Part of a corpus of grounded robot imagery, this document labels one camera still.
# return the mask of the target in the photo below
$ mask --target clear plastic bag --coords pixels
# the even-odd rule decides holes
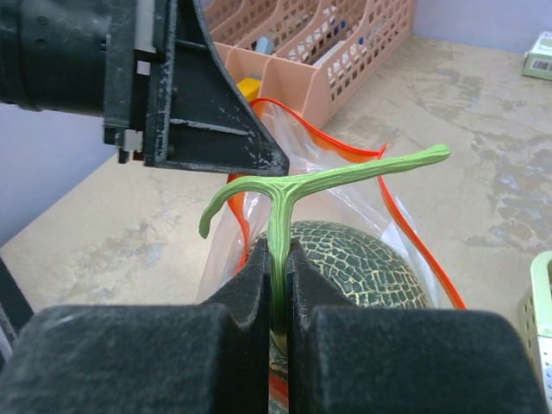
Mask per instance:
[[[252,106],[289,157],[290,175],[378,159],[385,152],[385,147],[371,151],[339,142],[275,101],[259,99]],[[267,227],[270,209],[271,200],[259,193],[246,192],[230,199],[213,235],[198,302],[210,297],[242,268],[251,243]],[[417,237],[410,214],[390,194],[381,177],[299,200],[292,215],[293,222],[298,220],[342,223],[379,237],[409,262],[434,307],[442,305],[442,287],[456,308],[464,307],[446,274]]]

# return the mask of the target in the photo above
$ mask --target table surface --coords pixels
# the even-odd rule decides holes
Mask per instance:
[[[387,183],[468,307],[514,324],[530,263],[552,246],[552,82],[522,77],[523,61],[412,36],[324,128],[387,156],[450,146]],[[35,311],[192,303],[210,248],[198,221],[224,182],[110,160],[0,254]]]

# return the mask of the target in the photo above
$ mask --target white wall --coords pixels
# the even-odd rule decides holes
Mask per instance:
[[[544,29],[552,0],[417,0],[417,35],[522,53]],[[100,119],[0,104],[0,246],[115,153],[102,138]]]
[[[103,164],[102,120],[0,104],[0,246]]]
[[[416,35],[526,52],[552,30],[552,0],[417,0]]]

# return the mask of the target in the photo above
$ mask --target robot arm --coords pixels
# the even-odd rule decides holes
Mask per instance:
[[[103,118],[120,163],[286,175],[200,0],[0,0],[0,101]]]

